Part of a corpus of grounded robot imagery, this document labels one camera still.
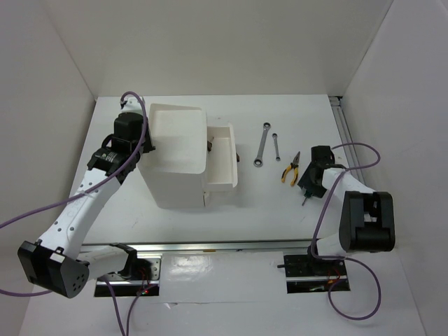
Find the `green handled screwdriver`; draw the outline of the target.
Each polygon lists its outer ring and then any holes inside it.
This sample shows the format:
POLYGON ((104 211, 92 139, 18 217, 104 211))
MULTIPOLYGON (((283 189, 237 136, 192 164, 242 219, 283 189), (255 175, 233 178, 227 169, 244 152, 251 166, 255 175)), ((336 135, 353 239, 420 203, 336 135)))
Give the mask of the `green handled screwdriver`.
POLYGON ((304 192, 304 199, 303 199, 303 202, 302 202, 302 206, 304 206, 305 203, 307 202, 307 200, 309 200, 310 198, 312 198, 312 196, 313 196, 313 193, 312 193, 311 191, 306 190, 306 191, 304 192))

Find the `white drawer cabinet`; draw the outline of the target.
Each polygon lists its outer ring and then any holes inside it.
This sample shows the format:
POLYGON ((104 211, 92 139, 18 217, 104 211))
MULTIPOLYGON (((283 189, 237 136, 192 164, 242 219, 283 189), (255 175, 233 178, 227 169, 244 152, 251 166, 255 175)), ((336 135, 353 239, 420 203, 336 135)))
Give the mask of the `white drawer cabinet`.
POLYGON ((142 155, 138 168, 155 203, 162 209, 204 207, 206 111, 151 104, 148 121, 155 150, 142 155))

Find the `white drawer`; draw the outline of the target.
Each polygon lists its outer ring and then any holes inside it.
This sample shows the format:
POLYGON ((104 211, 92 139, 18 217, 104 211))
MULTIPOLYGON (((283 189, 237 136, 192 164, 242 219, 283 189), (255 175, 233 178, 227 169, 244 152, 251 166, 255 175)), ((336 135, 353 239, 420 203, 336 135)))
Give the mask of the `white drawer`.
POLYGON ((230 192, 237 187, 236 143, 233 126, 228 123, 207 127, 207 141, 213 148, 207 153, 205 190, 210 193, 230 192))

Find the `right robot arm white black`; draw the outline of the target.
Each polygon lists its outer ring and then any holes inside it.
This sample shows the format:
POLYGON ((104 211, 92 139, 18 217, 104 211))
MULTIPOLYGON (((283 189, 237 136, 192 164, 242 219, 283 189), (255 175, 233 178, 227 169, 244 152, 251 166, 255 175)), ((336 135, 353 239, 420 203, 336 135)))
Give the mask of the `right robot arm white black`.
POLYGON ((396 244, 393 198, 354 178, 350 169, 335 162, 330 146, 311 149, 311 162, 298 181, 304 197, 336 197, 342 202, 337 233, 314 241, 307 249, 305 265, 312 274, 322 274, 330 262, 353 253, 392 251, 396 244))

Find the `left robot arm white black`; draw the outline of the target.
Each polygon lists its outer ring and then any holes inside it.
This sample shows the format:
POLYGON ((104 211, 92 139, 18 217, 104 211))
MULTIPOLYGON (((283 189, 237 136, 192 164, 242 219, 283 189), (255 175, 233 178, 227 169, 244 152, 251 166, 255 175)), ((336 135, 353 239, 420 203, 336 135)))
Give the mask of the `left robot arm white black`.
POLYGON ((116 273, 131 279, 151 264, 137 250, 122 243, 81 253, 81 247, 98 215, 132 173, 141 157, 155 150, 145 103, 123 110, 87 164, 76 193, 56 221, 35 241, 24 241, 17 251, 27 280, 66 298, 76 297, 91 279, 116 273))

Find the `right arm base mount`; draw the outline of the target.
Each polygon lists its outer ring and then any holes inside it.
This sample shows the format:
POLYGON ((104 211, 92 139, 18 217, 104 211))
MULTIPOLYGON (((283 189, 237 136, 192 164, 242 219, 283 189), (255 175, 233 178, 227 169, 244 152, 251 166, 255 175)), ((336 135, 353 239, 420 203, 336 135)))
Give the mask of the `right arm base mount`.
POLYGON ((314 258, 309 250, 305 254, 284 255, 276 266, 286 276, 287 294, 350 291, 347 269, 342 260, 314 258))

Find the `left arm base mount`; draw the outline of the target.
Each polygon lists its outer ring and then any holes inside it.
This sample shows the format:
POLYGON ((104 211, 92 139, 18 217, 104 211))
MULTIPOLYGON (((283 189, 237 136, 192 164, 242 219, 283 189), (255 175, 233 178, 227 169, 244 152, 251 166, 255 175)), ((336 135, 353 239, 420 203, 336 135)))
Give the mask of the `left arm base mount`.
POLYGON ((104 278, 118 298, 136 297, 138 293, 144 297, 157 297, 160 294, 161 266, 161 255, 141 254, 132 266, 131 275, 108 273, 104 278))

